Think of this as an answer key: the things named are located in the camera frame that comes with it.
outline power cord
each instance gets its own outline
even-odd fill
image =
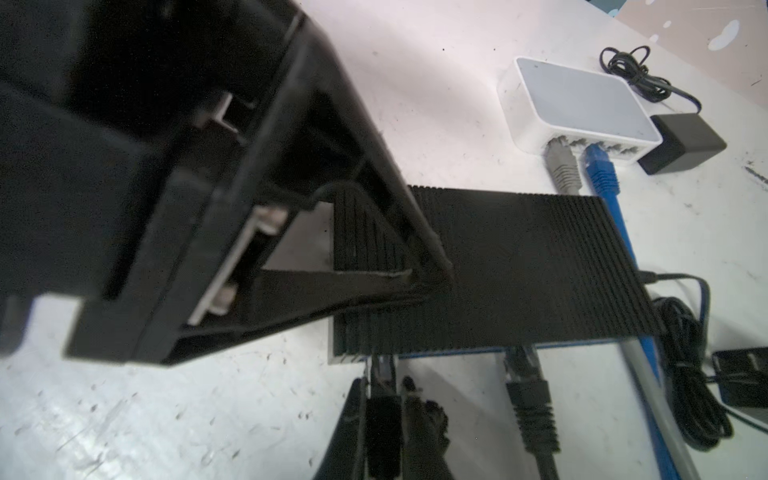
[[[634,53],[638,50],[645,50],[645,56],[640,61],[637,61],[634,57]],[[603,61],[606,51],[614,54],[607,64]],[[643,63],[645,63],[649,55],[650,47],[647,45],[637,47],[629,53],[618,51],[613,47],[606,47],[600,52],[600,66],[605,73],[616,75],[626,80],[630,86],[635,87],[637,93],[642,98],[651,103],[658,103],[667,100],[672,94],[678,94],[696,105],[696,113],[700,113],[701,102],[698,98],[677,87],[673,87],[666,78],[654,77],[648,74],[648,67],[643,65]]]
[[[659,340],[661,364],[666,378],[667,401],[685,442],[707,452],[721,439],[733,436],[727,415],[733,415],[749,426],[768,433],[764,427],[728,409],[717,401],[707,383],[717,381],[704,375],[701,365],[707,348],[710,314],[710,287],[706,280],[685,273],[640,272],[643,283],[658,280],[696,280],[701,288],[699,317],[696,318],[682,300],[669,296],[654,300],[654,308],[667,327]]]

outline scratched white surface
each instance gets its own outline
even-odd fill
[[[647,40],[583,0],[302,4],[336,46],[406,180],[440,187],[553,192],[541,160],[506,130],[495,95],[502,72],[516,55],[597,70],[603,47]],[[681,174],[619,172],[638,261],[710,281],[712,349],[766,345],[768,185],[758,175],[768,177],[768,114],[662,48],[648,63],[702,101],[729,147]],[[677,98],[644,106],[691,111]],[[677,289],[652,288],[693,295]],[[73,309],[70,300],[39,301],[22,350],[0,361],[0,478],[309,478],[362,372],[325,364],[325,320],[173,369],[63,360]],[[541,360],[561,477],[657,478],[616,347],[551,349]],[[457,478],[536,478],[493,355],[401,367],[445,405]],[[716,450],[692,452],[702,478],[765,478],[768,439],[734,427]]]

